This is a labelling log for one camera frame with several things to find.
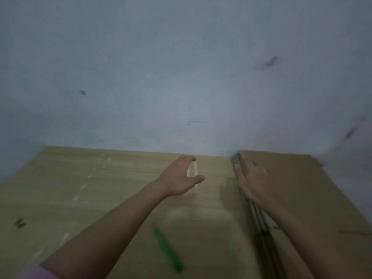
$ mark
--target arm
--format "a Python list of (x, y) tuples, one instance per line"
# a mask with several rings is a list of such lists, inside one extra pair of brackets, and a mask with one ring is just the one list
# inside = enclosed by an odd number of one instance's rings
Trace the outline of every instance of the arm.
[(270, 192), (269, 172), (253, 162), (247, 163), (248, 175), (235, 166), (238, 185), (248, 199), (263, 209), (282, 229), (316, 279), (370, 278), (344, 258), (332, 244), (297, 218), (280, 198)]
[(166, 197), (204, 180), (187, 177), (193, 156), (180, 156), (154, 182), (90, 225), (41, 263), (62, 279), (106, 278), (151, 211)]

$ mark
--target hand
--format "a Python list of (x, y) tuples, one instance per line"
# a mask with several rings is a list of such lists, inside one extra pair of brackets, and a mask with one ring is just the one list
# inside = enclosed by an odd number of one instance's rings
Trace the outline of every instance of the hand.
[(239, 164), (235, 164), (238, 185), (245, 196), (259, 206), (266, 205), (272, 201), (274, 193), (270, 192), (268, 182), (270, 173), (261, 166), (256, 166), (252, 161), (246, 163), (248, 169), (247, 177), (244, 176)]
[(187, 170), (192, 161), (196, 157), (192, 155), (182, 155), (173, 161), (156, 179), (156, 183), (165, 190), (166, 196), (181, 195), (196, 184), (204, 181), (205, 177), (197, 175), (195, 177), (188, 177)]

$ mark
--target green screwdriver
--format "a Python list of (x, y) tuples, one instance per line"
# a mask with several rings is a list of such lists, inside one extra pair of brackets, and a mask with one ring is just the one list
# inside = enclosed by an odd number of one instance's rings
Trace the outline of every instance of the green screwdriver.
[(181, 273), (183, 271), (183, 265), (181, 260), (177, 256), (174, 249), (172, 249), (168, 241), (165, 239), (165, 237), (161, 233), (160, 229), (156, 226), (156, 224), (154, 224), (154, 235), (158, 240), (161, 251), (170, 260), (174, 271), (177, 273)]

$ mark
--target right hand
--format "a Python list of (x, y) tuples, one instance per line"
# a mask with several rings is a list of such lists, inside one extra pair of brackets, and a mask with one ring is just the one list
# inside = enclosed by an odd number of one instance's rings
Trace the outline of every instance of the right hand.
[(245, 196), (259, 206), (270, 203), (273, 193), (268, 188), (269, 171), (261, 166), (255, 165), (252, 161), (246, 163), (248, 175), (245, 177), (239, 164), (235, 164), (238, 185)]

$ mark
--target dark mark on wall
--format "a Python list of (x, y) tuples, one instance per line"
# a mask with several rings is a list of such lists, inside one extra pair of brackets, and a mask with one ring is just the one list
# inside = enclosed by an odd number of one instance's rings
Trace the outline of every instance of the dark mark on wall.
[(356, 129), (357, 129), (356, 126), (354, 126), (353, 128), (351, 128), (351, 129), (346, 133), (344, 140), (350, 139), (351, 136), (354, 135)]
[(353, 234), (353, 235), (361, 235), (361, 236), (371, 236), (372, 233), (368, 232), (360, 232), (360, 231), (345, 231), (345, 230), (338, 230), (338, 233), (341, 234)]
[(23, 226), (26, 225), (25, 223), (22, 223), (22, 221), (23, 221), (23, 218), (18, 218), (17, 221), (14, 223), (14, 225), (15, 225), (18, 229), (20, 229), (20, 228), (22, 228)]
[(265, 63), (263, 64), (263, 69), (266, 70), (266, 69), (272, 67), (273, 65), (276, 64), (277, 60), (278, 60), (278, 57), (274, 56), (270, 60), (265, 61)]

